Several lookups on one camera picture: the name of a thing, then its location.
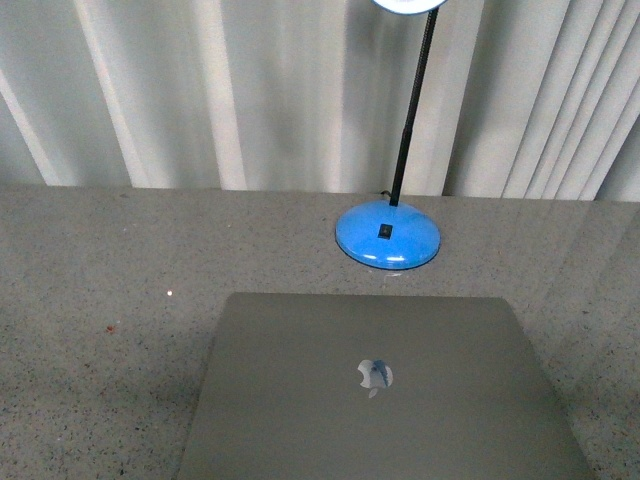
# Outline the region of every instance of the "silver laptop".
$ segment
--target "silver laptop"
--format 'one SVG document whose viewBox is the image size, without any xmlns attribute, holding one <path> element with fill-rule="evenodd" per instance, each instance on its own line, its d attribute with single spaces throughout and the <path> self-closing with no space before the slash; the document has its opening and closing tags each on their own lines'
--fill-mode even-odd
<svg viewBox="0 0 640 480">
<path fill-rule="evenodd" d="M 595 477 L 504 300 L 234 294 L 178 478 Z"/>
</svg>

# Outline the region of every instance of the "black lamp arm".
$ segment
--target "black lamp arm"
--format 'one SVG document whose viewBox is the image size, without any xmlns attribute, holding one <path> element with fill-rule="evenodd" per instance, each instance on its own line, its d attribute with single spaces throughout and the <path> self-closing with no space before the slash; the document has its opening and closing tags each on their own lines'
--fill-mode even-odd
<svg viewBox="0 0 640 480">
<path fill-rule="evenodd" d="M 397 207 L 400 199 L 400 189 L 402 188 L 404 169 L 407 165 L 409 145 L 411 144 L 411 135 L 413 134 L 413 122 L 416 119 L 416 112 L 418 111 L 422 81 L 424 80 L 424 72 L 427 68 L 427 60 L 429 58 L 429 50 L 431 49 L 431 41 L 433 40 L 433 32 L 436 28 L 437 17 L 438 8 L 431 10 L 427 16 L 427 25 L 424 29 L 424 37 L 422 39 L 422 47 L 420 48 L 420 57 L 418 59 L 418 68 L 416 69 L 416 77 L 413 81 L 413 89 L 411 90 L 409 111 L 407 112 L 407 120 L 404 124 L 404 130 L 402 131 L 402 140 L 400 141 L 396 173 L 393 178 L 393 189 L 391 190 L 391 200 L 389 201 L 389 205 L 392 207 Z"/>
</svg>

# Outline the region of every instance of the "blue lamp base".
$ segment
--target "blue lamp base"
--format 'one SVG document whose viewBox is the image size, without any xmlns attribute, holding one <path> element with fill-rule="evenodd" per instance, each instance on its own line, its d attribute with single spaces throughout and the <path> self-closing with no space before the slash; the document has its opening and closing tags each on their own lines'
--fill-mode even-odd
<svg viewBox="0 0 640 480">
<path fill-rule="evenodd" d="M 424 265 L 438 253 L 440 231 L 417 208 L 386 200 L 348 210 L 336 224 L 336 241 L 351 258 L 371 267 L 406 270 Z"/>
</svg>

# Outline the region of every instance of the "granite countertop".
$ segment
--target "granite countertop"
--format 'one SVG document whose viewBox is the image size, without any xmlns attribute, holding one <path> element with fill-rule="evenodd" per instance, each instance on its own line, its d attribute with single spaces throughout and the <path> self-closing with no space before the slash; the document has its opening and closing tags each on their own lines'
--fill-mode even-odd
<svg viewBox="0 0 640 480">
<path fill-rule="evenodd" d="M 334 241 L 373 198 L 3 187 L 0 478 L 174 478 L 234 291 L 503 297 L 599 478 L 640 478 L 640 205 L 405 197 L 442 248 L 389 272 Z"/>
</svg>

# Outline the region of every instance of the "curtain fold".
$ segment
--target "curtain fold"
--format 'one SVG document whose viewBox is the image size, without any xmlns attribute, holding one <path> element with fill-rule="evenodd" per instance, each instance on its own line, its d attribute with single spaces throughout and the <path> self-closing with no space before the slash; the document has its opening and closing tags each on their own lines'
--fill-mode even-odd
<svg viewBox="0 0 640 480">
<path fill-rule="evenodd" d="M 449 0 L 403 193 L 638 201 L 640 0 Z M 379 192 L 426 16 L 5 2 L 0 182 Z"/>
</svg>

